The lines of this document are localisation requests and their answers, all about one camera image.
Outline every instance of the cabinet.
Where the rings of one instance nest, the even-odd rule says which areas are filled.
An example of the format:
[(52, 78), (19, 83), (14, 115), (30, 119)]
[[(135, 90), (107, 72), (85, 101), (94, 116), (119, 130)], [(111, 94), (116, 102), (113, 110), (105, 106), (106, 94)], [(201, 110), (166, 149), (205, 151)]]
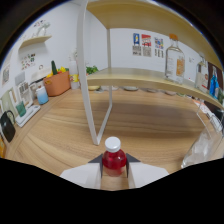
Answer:
[[(86, 77), (85, 60), (84, 60), (84, 20), (86, 9), (90, 11), (107, 29), (108, 43), (108, 68), (91, 76)], [(111, 86), (138, 86), (145, 88), (158, 88), (169, 91), (189, 94), (200, 99), (206, 100), (217, 107), (224, 109), (222, 105), (212, 98), (209, 94), (205, 94), (196, 88), (194, 83), (185, 80), (183, 85), (174, 84), (164, 80), (164, 74), (161, 72), (129, 69), (129, 68), (111, 68), (110, 57), (110, 29), (113, 28), (133, 28), (149, 30), (164, 35), (177, 33), (179, 39), (195, 51), (203, 51), (206, 59), (222, 68), (218, 57), (214, 50), (202, 36), (202, 34), (193, 27), (182, 16), (173, 12), (166, 7), (160, 7), (155, 3), (148, 3), (137, 0), (100, 0), (88, 1), (84, 0), (78, 17), (77, 30), (77, 50), (79, 75), (82, 85), (82, 95), (87, 115), (87, 120), (91, 132), (91, 136), (95, 145), (99, 145), (104, 128), (107, 123), (112, 108), (112, 90)], [(109, 85), (109, 108), (99, 134), (96, 134), (91, 104), (88, 95), (88, 85)]]

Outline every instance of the bottle cap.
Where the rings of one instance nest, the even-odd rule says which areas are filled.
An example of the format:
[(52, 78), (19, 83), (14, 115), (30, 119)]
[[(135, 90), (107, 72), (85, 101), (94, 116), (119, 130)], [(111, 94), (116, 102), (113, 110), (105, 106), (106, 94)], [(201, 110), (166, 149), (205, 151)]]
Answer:
[(176, 34), (170, 33), (169, 37), (170, 37), (170, 39), (178, 40), (178, 37)]
[(105, 141), (105, 148), (108, 152), (117, 152), (121, 148), (121, 141), (117, 137), (109, 137)]

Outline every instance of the blue bottle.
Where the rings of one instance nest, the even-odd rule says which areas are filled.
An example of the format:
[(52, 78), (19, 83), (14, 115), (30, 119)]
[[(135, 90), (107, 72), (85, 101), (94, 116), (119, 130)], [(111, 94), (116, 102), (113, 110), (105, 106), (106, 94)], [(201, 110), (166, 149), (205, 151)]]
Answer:
[(210, 82), (209, 94), (215, 99), (218, 98), (218, 89), (219, 89), (219, 83), (217, 80), (216, 68), (213, 66), (213, 76)]

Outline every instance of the red liquid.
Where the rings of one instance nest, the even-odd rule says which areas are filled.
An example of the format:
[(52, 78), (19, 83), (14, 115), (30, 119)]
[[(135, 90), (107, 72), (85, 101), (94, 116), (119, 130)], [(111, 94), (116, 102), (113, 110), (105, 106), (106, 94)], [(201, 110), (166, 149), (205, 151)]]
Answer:
[(125, 170), (126, 155), (121, 149), (115, 153), (106, 151), (103, 154), (103, 165), (109, 176), (118, 177)]

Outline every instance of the red bottle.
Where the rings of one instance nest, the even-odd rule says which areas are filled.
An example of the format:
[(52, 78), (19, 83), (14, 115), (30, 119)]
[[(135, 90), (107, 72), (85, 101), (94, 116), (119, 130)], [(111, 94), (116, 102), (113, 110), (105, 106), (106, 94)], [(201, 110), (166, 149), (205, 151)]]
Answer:
[(110, 137), (106, 139), (105, 147), (103, 169), (109, 176), (118, 177), (124, 172), (126, 165), (126, 155), (121, 150), (121, 142), (116, 137)]

